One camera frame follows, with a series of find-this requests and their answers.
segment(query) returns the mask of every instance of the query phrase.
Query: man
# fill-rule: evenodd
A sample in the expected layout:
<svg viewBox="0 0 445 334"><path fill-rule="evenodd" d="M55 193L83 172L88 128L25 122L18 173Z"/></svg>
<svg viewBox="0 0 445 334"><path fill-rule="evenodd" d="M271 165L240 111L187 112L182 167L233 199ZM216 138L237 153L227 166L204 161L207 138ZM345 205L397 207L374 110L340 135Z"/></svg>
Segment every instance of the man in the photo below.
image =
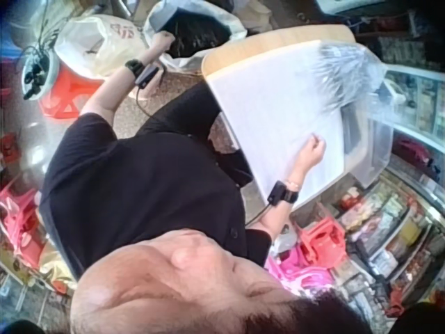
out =
<svg viewBox="0 0 445 334"><path fill-rule="evenodd" d="M140 72L135 64L145 67L173 40L159 33L102 85L49 166L42 215L80 278L72 331L370 333L339 299L297 299L262 268L295 196L245 229L239 187L250 171L240 152L209 147L220 110L205 83L163 107L135 137L116 139L113 116ZM288 194L324 151L321 138L308 139L283 180Z"/></svg>

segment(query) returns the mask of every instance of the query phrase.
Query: white paper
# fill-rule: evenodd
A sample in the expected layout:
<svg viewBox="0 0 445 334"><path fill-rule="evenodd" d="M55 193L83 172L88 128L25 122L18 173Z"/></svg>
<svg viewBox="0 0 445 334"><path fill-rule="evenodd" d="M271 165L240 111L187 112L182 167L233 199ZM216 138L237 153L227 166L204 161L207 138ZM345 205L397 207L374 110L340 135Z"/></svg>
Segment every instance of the white paper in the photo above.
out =
<svg viewBox="0 0 445 334"><path fill-rule="evenodd" d="M316 64L317 57L318 42L293 45L207 77L265 202L275 182L286 179L311 133L326 140L326 153L307 175L296 204L344 171L340 111L323 112L325 100L316 92L316 79L304 70Z"/></svg>

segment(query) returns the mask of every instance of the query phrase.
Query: black smartwatch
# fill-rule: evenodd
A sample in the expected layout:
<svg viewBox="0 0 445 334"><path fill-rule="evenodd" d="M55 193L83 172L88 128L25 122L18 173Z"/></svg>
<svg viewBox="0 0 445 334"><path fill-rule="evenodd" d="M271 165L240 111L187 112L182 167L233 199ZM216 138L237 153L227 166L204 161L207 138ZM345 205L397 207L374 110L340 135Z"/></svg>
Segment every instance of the black smartwatch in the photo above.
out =
<svg viewBox="0 0 445 334"><path fill-rule="evenodd" d="M134 77L137 79L140 74L142 73L142 71L144 70L145 66L144 64L142 64L141 61L139 61L138 59L131 59L130 61L127 61L125 63L125 66L133 72Z"/></svg>
<svg viewBox="0 0 445 334"><path fill-rule="evenodd" d="M277 181L275 186L273 186L267 201L270 203L270 205L276 206L282 200L293 204L297 201L297 199L298 191L290 191L283 182Z"/></svg>

